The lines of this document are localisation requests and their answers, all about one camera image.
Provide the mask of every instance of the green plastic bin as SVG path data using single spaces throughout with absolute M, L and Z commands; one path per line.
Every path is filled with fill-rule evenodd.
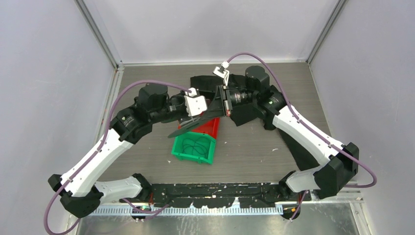
M 174 139 L 171 154 L 180 161 L 188 160 L 202 163 L 213 163 L 216 140 L 208 134 L 187 132 Z

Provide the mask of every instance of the table surface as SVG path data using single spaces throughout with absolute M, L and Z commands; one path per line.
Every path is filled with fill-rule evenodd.
M 120 91 L 134 81 L 154 79 L 189 87 L 190 77 L 211 75 L 215 65 L 171 65 L 126 67 Z M 250 64 L 232 64 L 231 73 L 244 74 Z M 323 109 L 306 63 L 270 64 L 281 80 L 291 103 L 310 122 L 329 134 Z M 134 102 L 139 88 L 130 90 L 117 110 Z M 169 94 L 178 90 L 169 88 Z M 220 120 L 213 164 L 179 161 L 171 155 L 174 139 L 167 136 L 177 122 L 153 125 L 153 132 L 121 155 L 100 181 L 123 179 L 141 173 L 150 183 L 233 183 L 278 182 L 298 170 L 278 131 L 267 131 L 259 119 L 236 127 L 230 118 Z

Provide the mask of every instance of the black bracket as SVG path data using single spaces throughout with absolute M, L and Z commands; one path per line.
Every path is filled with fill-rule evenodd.
M 349 143 L 343 151 L 359 159 L 359 148 Z M 357 174 L 358 165 L 341 153 L 331 156 L 331 160 L 321 170 L 314 173 L 316 184 L 320 187 L 317 195 L 320 199 L 337 193 Z
M 61 185 L 62 175 L 54 174 L 47 180 L 52 189 L 56 192 Z M 71 214 L 78 218 L 83 218 L 95 209 L 98 208 L 101 201 L 99 200 L 104 194 L 99 192 L 98 189 L 93 186 L 91 191 L 84 197 L 72 197 L 72 193 L 62 190 L 61 193 L 62 206 Z
M 134 174 L 135 177 L 141 184 L 142 190 L 139 195 L 136 197 L 138 200 L 147 201 L 150 199 L 150 195 L 152 192 L 151 184 L 144 178 L 142 174 Z

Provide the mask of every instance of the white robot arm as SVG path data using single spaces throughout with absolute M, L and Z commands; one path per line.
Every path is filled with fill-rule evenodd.
M 166 86 L 148 84 L 142 88 L 135 99 L 135 104 L 118 112 L 112 120 L 105 140 L 102 137 L 68 172 L 63 175 L 55 174 L 49 178 L 50 186 L 56 191 L 104 141 L 101 150 L 60 193 L 64 208 L 76 217 L 82 218 L 103 203 L 121 198 L 142 200 L 148 198 L 151 185 L 141 174 L 109 182 L 97 180 L 121 154 L 130 149 L 144 135 L 150 133 L 154 123 L 198 118 L 202 112 L 206 111 L 205 98 L 194 88 L 190 90 L 191 93 L 181 92 L 169 97 Z
M 294 106 L 285 102 L 276 87 L 269 85 L 270 77 L 262 67 L 251 66 L 245 70 L 245 76 L 240 76 L 229 75 L 228 66 L 229 63 L 224 62 L 213 71 L 222 78 L 217 85 L 223 84 L 225 90 L 223 106 L 226 115 L 237 126 L 260 118 L 266 130 L 277 128 L 300 169 L 290 172 L 279 182 L 280 193 L 289 198 L 294 193 L 315 189 L 320 198 L 336 195 L 356 175 L 358 165 L 332 146 L 341 146 L 342 151 L 355 159 L 359 158 L 358 147 L 353 143 L 342 144 L 305 119 Z M 193 79 L 192 85 L 209 90 L 203 82 L 198 82 L 201 78 Z

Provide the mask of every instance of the wire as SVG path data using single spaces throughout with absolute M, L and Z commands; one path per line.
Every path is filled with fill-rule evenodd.
M 302 194 L 301 199 L 300 199 L 300 202 L 299 202 L 299 205 L 298 205 L 298 207 L 297 207 L 296 211 L 294 212 L 294 214 L 293 214 L 293 215 L 291 216 L 291 218 L 290 218 L 290 221 L 291 221 L 291 222 L 293 222 L 294 217 L 296 217 L 296 215 L 297 215 L 298 211 L 300 210 L 301 204 L 302 204 L 302 202 L 304 201 L 304 198 L 305 198 L 305 196 L 307 195 L 307 193 L 308 193 L 308 190 L 304 191 L 304 193 Z
M 64 235 L 69 233 L 70 231 L 72 231 L 75 227 L 76 224 L 79 223 L 79 219 L 76 220 L 75 224 L 69 228 L 68 230 L 66 230 L 65 232 L 62 233 L 54 233 L 52 230 L 50 230 L 50 227 L 48 225 L 47 222 L 47 218 L 49 216 L 49 212 L 50 212 L 50 208 L 52 207 L 53 202 L 56 200 L 56 198 L 58 197 L 58 195 L 62 192 L 62 190 L 73 180 L 73 178 L 86 166 L 88 165 L 88 163 L 90 161 L 92 161 L 92 159 L 98 154 L 98 152 L 101 150 L 102 146 L 105 144 L 105 140 L 107 139 L 108 136 L 108 131 L 110 129 L 110 122 L 111 119 L 113 117 L 114 111 L 115 111 L 115 107 L 117 106 L 117 104 L 119 103 L 120 99 L 125 95 L 125 93 L 127 93 L 127 91 L 129 91 L 130 89 L 132 89 L 135 86 L 138 86 L 140 84 L 147 84 L 147 83 L 153 83 L 153 84 L 159 84 L 159 85 L 164 85 L 164 86 L 169 86 L 169 87 L 173 87 L 182 91 L 186 91 L 186 92 L 191 92 L 191 90 L 183 88 L 181 86 L 169 83 L 169 82 L 160 82 L 160 81 L 155 81 L 155 80 L 141 80 L 141 81 L 137 81 L 137 82 L 133 82 L 131 83 L 129 86 L 127 86 L 126 88 L 124 88 L 124 90 L 121 91 L 121 93 L 117 96 L 117 98 L 115 99 L 110 112 L 108 114 L 108 118 L 107 121 L 105 123 L 105 129 L 104 129 L 104 136 L 102 137 L 102 141 L 99 144 L 98 148 L 94 151 L 94 153 L 91 154 L 91 156 L 89 158 L 87 158 L 87 160 L 71 175 L 69 176 L 68 180 L 66 180 L 62 186 L 60 186 L 60 188 L 55 192 L 55 194 L 52 196 L 51 200 L 49 201 L 48 205 L 46 206 L 46 210 L 45 210 L 45 214 L 43 216 L 43 226 L 46 230 L 46 232 L 49 235 Z
M 267 70 L 270 72 L 270 74 L 272 75 L 272 77 L 276 81 L 279 89 L 281 90 L 282 96 L 284 97 L 285 102 L 287 103 L 288 109 L 293 114 L 293 116 L 297 119 L 298 122 L 300 122 L 305 128 L 307 128 L 309 131 L 311 131 L 315 136 L 317 136 L 322 141 L 324 141 L 328 146 L 331 146 L 332 148 L 334 148 L 339 153 L 343 154 L 344 156 L 346 156 L 347 158 L 349 158 L 353 162 L 355 162 L 358 165 L 360 165 L 373 178 L 373 182 L 370 183 L 370 184 L 367 184 L 367 185 L 345 185 L 345 187 L 348 187 L 348 188 L 369 188 L 369 187 L 375 186 L 375 184 L 377 183 L 377 177 L 376 177 L 375 173 L 366 164 L 364 164 L 360 160 L 352 157 L 350 154 L 346 153 L 341 148 L 339 148 L 339 147 L 331 144 L 329 140 L 327 140 L 326 138 L 324 138 L 322 135 L 320 135 L 318 132 L 316 132 L 313 128 L 311 128 L 309 125 L 307 125 L 307 123 L 305 123 L 303 120 L 300 119 L 300 117 L 294 112 L 293 108 L 291 107 L 291 103 L 290 103 L 290 101 L 288 99 L 287 94 L 285 93 L 285 90 L 282 88 L 282 85 L 281 85 L 280 80 L 277 78 L 277 76 L 274 74 L 274 72 L 271 70 L 271 68 L 263 60 L 261 60 L 258 56 L 254 55 L 252 53 L 249 53 L 249 52 L 241 52 L 241 53 L 238 53 L 238 54 L 233 55 L 231 58 L 229 58 L 227 60 L 227 62 L 228 63 L 231 62 L 231 60 L 233 60 L 235 57 L 240 56 L 240 55 L 249 55 L 249 56 L 257 59 L 259 62 L 261 62 L 267 68 Z
M 128 203 L 128 205 L 130 205 L 133 208 L 133 210 L 135 210 L 135 211 L 137 211 L 139 213 L 143 213 L 143 214 L 158 214 L 158 213 L 160 213 L 163 210 L 163 209 L 158 209 L 157 211 L 145 211 L 145 210 L 138 209 L 127 198 L 123 198 L 122 200 L 124 202 Z
M 157 213 L 154 213 L 153 215 L 146 217 L 145 219 L 143 219 L 143 221 L 148 221 L 150 219 L 153 219 L 154 217 L 156 217 L 158 214 L 160 214 L 164 209 L 166 209 L 167 207 L 169 207 L 168 204 L 166 204 L 165 206 L 163 206 L 162 208 L 157 210 Z
M 150 206 L 150 205 L 153 205 L 154 203 L 153 203 L 153 196 L 154 196 L 154 193 L 152 192 L 151 194 L 150 194 L 150 200 L 148 200 L 148 206 Z
M 210 141 L 206 138 L 206 137 L 199 137 L 196 140 L 190 139 L 190 138 L 186 138 L 183 140 L 182 142 L 182 149 L 183 149 L 183 153 L 185 154 L 191 154 L 191 155 L 195 155 L 194 151 L 196 151 L 196 153 L 198 153 L 198 157 L 203 156 L 204 158 L 208 157 L 208 147 L 203 146 L 199 141 L 203 140 L 203 142 L 209 146 Z

